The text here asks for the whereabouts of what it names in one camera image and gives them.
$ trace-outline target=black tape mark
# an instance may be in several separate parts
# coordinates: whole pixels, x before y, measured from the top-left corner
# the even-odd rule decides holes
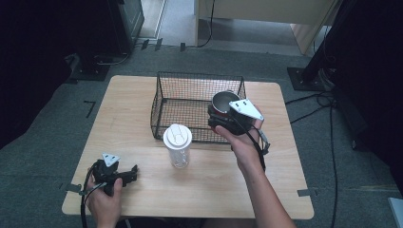
[[[157,45],[155,46],[155,50],[160,50],[161,44],[163,43],[163,38],[157,40]]]
[[[316,190],[310,190],[310,189],[301,189],[297,190],[298,196],[299,197],[316,197],[317,196],[317,191]]]
[[[181,52],[184,52],[186,50],[186,44],[181,43]]]
[[[90,108],[89,111],[88,111],[88,114],[86,114],[86,118],[88,118],[89,115],[91,115],[92,109],[94,109],[94,106],[95,106],[96,102],[84,101],[84,103],[90,103],[90,104],[92,104],[92,105],[91,105],[91,108]]]
[[[147,48],[147,46],[148,46],[148,42],[150,42],[150,40],[145,40],[145,41],[143,42],[143,45],[142,45],[142,50],[144,50],[144,49],[146,49],[146,48]]]

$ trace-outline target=hand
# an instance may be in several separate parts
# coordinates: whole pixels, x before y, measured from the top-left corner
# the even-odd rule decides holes
[[[255,139],[256,142],[259,141],[259,132],[257,129],[260,129],[263,125],[263,121],[255,120],[254,127],[249,130],[249,134]],[[245,169],[249,169],[250,167],[260,167],[261,164],[259,160],[259,154],[249,137],[246,134],[243,135],[233,135],[224,127],[218,125],[216,126],[216,132],[223,136],[229,143],[232,145],[232,149],[237,157],[238,167],[240,171],[244,173]]]
[[[89,195],[86,206],[98,224],[98,227],[115,227],[122,212],[122,179],[116,179],[113,185],[113,197],[108,196],[102,189],[97,189]],[[87,189],[94,186],[89,181]]]

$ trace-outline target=wooden table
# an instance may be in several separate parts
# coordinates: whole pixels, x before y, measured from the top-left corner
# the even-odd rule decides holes
[[[163,142],[152,137],[150,113],[155,77],[114,76],[89,134],[72,183],[83,183],[87,169],[102,153],[121,157],[118,171],[134,164],[138,180],[123,190],[124,216],[181,218],[253,218],[244,178],[229,144],[192,143],[190,163],[174,168]],[[258,105],[263,131],[271,147],[265,156],[266,175],[293,219],[311,219],[307,189],[293,131],[279,85],[245,83],[246,95]],[[68,192],[63,212],[80,214],[80,196]]]

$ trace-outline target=power cord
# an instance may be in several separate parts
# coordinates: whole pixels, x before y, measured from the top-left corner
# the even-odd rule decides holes
[[[321,110],[321,109],[323,109],[323,108],[325,108],[325,107],[330,107],[330,106],[332,106],[333,103],[334,103],[334,100],[330,100],[330,98],[332,98],[332,96],[326,96],[326,95],[324,95],[324,94],[326,94],[326,93],[329,93],[329,92],[316,93],[316,94],[312,94],[312,95],[309,95],[309,96],[306,96],[306,97],[302,97],[302,98],[298,98],[298,99],[295,99],[295,100],[286,102],[285,105],[289,105],[289,104],[292,104],[292,103],[295,103],[295,102],[300,102],[300,101],[304,101],[304,100],[307,100],[307,99],[316,97],[316,98],[317,98],[317,103],[320,105],[320,107],[317,108],[316,110],[314,110],[314,111],[312,111],[311,113],[308,113],[308,114],[306,114],[306,115],[303,115],[303,116],[301,116],[301,117],[299,117],[299,118],[297,118],[297,119],[291,121],[290,124],[296,123],[296,122],[298,122],[298,121],[300,121],[300,120],[302,120],[302,119],[305,119],[305,118],[307,118],[307,117],[309,117],[309,116],[312,116],[314,113],[318,112],[319,110]],[[322,104],[322,103],[320,102],[320,98],[325,98],[325,99],[327,100],[328,104]]]
[[[336,169],[336,159],[335,159],[335,142],[334,142],[334,133],[333,133],[333,107],[336,104],[335,99],[333,99],[332,96],[326,96],[324,94],[329,93],[329,92],[321,92],[318,94],[312,94],[306,97],[302,97],[302,98],[298,98],[295,99],[293,101],[289,101],[287,103],[285,103],[286,105],[292,104],[294,102],[299,102],[299,101],[304,101],[306,99],[310,99],[313,97],[317,98],[317,103],[320,105],[320,108],[318,108],[317,110],[311,112],[310,114],[304,115],[300,118],[297,118],[295,121],[291,122],[295,123],[299,120],[302,120],[312,114],[314,114],[315,112],[319,111],[322,108],[325,107],[330,107],[330,143],[331,143],[331,151],[332,151],[332,163],[333,163],[333,171],[335,174],[335,200],[334,200],[334,205],[333,205],[333,215],[332,215],[332,223],[331,223],[331,227],[335,227],[335,223],[336,223],[336,211],[337,211],[337,202],[338,202],[338,177],[337,177],[337,169]],[[319,98],[325,98],[328,101],[328,104],[323,104],[319,101]]]
[[[214,15],[214,5],[216,3],[216,0],[213,0],[213,6],[211,8],[211,16],[210,16],[210,36],[208,37],[207,41],[200,46],[197,46],[197,48],[203,48],[205,45],[208,44],[208,42],[210,42],[211,37],[213,36],[213,15]]]

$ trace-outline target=paper cup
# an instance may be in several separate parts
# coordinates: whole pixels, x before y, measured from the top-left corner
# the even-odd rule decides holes
[[[174,123],[165,130],[163,143],[169,151],[169,158],[173,166],[185,168],[189,164],[191,142],[192,133],[184,125]]]

